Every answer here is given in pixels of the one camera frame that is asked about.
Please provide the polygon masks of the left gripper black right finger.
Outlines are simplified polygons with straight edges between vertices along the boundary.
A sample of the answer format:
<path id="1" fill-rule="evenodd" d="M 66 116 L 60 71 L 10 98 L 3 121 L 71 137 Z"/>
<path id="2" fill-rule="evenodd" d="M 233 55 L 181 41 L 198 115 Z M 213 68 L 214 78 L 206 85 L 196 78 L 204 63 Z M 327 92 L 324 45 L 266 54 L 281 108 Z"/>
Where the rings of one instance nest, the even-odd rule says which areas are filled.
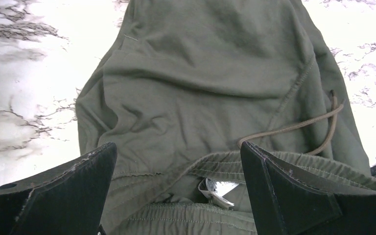
<path id="1" fill-rule="evenodd" d="M 376 235 L 376 189 L 317 176 L 250 142 L 240 155 L 259 235 Z"/>

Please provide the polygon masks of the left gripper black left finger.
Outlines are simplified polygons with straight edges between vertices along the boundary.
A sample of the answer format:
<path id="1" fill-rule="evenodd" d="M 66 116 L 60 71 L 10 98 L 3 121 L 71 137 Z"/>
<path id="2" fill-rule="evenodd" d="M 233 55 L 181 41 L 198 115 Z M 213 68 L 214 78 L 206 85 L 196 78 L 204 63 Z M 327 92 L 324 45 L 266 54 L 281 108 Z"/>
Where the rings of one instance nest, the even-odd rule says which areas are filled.
<path id="1" fill-rule="evenodd" d="M 117 160 L 109 142 L 52 169 L 0 186 L 0 235 L 103 235 Z"/>

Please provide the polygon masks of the dark olive shorts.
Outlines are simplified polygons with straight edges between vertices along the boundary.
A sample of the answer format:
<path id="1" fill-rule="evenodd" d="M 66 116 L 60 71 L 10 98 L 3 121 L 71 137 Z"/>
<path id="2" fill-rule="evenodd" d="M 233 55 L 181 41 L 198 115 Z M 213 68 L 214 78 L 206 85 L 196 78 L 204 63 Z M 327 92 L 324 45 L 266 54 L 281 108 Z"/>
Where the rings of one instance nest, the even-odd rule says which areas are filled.
<path id="1" fill-rule="evenodd" d="M 299 0 L 132 0 L 76 100 L 117 162 L 109 235 L 254 235 L 239 145 L 376 190 L 341 71 Z"/>

